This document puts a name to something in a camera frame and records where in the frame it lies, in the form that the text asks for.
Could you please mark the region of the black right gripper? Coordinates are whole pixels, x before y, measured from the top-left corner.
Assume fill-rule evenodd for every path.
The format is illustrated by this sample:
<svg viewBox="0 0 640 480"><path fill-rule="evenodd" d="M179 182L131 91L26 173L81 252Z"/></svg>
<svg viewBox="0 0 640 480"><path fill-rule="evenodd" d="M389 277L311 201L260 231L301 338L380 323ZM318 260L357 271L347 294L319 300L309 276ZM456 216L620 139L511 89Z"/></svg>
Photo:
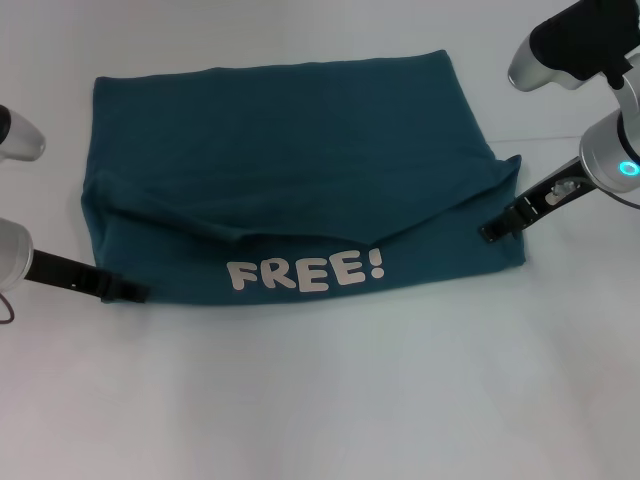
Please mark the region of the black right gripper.
<svg viewBox="0 0 640 480"><path fill-rule="evenodd" d="M575 157L519 195L512 206L479 228L487 243L529 228L555 210L591 193L595 184Z"/></svg>

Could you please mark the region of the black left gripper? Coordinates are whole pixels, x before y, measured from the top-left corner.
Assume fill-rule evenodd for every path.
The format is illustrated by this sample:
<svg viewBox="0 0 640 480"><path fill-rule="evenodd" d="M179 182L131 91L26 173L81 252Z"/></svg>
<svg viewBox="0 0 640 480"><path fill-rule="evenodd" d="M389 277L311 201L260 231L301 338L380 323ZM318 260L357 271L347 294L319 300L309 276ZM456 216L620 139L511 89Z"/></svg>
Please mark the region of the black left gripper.
<svg viewBox="0 0 640 480"><path fill-rule="evenodd" d="M94 266L35 250L27 280L100 298L145 303L149 288Z"/></svg>

